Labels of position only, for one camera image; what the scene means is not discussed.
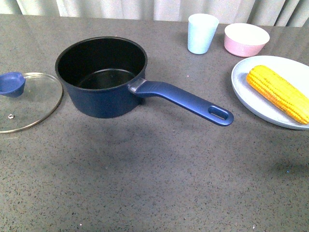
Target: pot lid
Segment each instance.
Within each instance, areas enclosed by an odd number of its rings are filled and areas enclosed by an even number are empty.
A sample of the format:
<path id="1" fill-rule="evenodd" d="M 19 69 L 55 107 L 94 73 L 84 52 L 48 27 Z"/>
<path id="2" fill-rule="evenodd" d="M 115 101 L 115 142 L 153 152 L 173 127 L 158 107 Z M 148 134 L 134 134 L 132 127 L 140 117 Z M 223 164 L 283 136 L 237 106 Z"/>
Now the pot lid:
<path id="1" fill-rule="evenodd" d="M 32 127 L 57 108 L 63 89 L 55 77 L 38 72 L 0 76 L 0 133 Z"/>

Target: blue lid handle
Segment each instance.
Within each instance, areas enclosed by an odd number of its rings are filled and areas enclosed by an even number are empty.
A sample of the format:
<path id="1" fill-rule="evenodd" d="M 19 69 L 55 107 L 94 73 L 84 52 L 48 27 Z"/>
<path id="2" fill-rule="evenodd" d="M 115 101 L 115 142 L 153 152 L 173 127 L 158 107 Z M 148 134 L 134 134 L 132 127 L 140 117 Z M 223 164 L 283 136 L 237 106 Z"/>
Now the blue lid handle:
<path id="1" fill-rule="evenodd" d="M 17 98 L 24 92 L 25 78 L 20 72 L 8 72 L 0 75 L 0 94 Z"/>

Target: pot handle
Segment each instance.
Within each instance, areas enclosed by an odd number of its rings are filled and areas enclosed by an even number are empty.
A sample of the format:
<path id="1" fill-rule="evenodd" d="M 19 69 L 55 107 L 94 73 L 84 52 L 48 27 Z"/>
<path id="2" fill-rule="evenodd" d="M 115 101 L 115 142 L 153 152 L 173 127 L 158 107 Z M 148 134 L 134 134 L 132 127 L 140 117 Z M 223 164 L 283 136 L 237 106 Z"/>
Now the pot handle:
<path id="1" fill-rule="evenodd" d="M 140 98 L 164 98 L 218 126 L 225 127 L 234 121 L 228 110 L 165 82 L 140 78 L 129 85 L 129 91 Z"/>

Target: pot rim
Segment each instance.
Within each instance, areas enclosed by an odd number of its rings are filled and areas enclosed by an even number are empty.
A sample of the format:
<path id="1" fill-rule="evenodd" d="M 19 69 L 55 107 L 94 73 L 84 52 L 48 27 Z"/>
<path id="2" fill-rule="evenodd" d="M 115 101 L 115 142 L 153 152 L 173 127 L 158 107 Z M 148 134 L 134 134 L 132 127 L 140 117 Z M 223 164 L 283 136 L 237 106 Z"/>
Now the pot rim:
<path id="1" fill-rule="evenodd" d="M 88 41 L 91 41 L 91 40 L 101 40 L 101 39 L 115 39 L 115 40 L 122 40 L 122 41 L 126 41 L 126 42 L 129 42 L 133 45 L 135 45 L 138 49 L 140 49 L 144 56 L 145 56 L 145 64 L 143 66 L 143 69 L 137 74 L 135 75 L 134 78 L 132 78 L 131 80 L 129 80 L 128 82 L 125 82 L 121 85 L 118 85 L 118 86 L 114 86 L 114 87 L 111 87 L 111 88 L 99 88 L 99 89 L 89 89 L 89 88 L 81 88 L 81 87 L 78 87 L 78 86 L 75 86 L 75 85 L 72 85 L 68 82 L 66 82 L 62 77 L 61 75 L 59 74 L 59 71 L 58 71 L 58 65 L 59 65 L 59 62 L 61 60 L 61 58 L 69 51 L 71 50 L 73 47 L 76 47 L 77 45 L 79 44 L 82 44 L 82 43 L 85 43 L 85 42 L 88 42 Z M 142 46 L 140 46 L 138 43 L 132 41 L 132 40 L 129 40 L 127 38 L 123 38 L 123 37 L 118 37 L 118 36 L 98 36 L 98 37 L 93 37 L 93 38 L 88 38 L 88 39 L 85 39 L 85 40 L 81 40 L 81 41 L 78 41 L 72 45 L 70 45 L 69 47 L 67 47 L 65 50 L 63 50 L 60 55 L 58 56 L 56 62 L 55 62 L 55 71 L 56 71 L 56 74 L 58 76 L 58 78 L 63 82 L 65 83 L 65 85 L 69 85 L 71 87 L 74 87 L 74 88 L 77 88 L 77 89 L 80 89 L 80 90 L 83 90 L 83 91 L 91 91 L 91 92 L 101 92 L 101 91 L 111 91 L 111 90 L 115 90 L 115 89 L 118 89 L 118 88 L 121 88 L 123 86 L 127 86 L 129 85 L 130 83 L 134 82 L 137 78 L 139 78 L 139 75 L 141 73 L 144 73 L 145 70 L 146 70 L 146 67 L 147 67 L 147 63 L 148 63 L 148 57 L 147 57 L 147 53 L 146 51 L 142 48 Z"/>

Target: bowl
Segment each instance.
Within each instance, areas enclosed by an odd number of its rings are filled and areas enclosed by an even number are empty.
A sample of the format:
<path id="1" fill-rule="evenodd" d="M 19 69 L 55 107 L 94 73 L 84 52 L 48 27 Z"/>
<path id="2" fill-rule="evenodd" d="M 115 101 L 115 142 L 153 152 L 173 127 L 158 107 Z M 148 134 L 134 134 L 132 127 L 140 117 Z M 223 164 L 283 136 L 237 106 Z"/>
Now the bowl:
<path id="1" fill-rule="evenodd" d="M 238 57 L 252 57 L 257 55 L 270 36 L 264 29 L 247 24 L 233 23 L 225 28 L 224 47 Z"/>

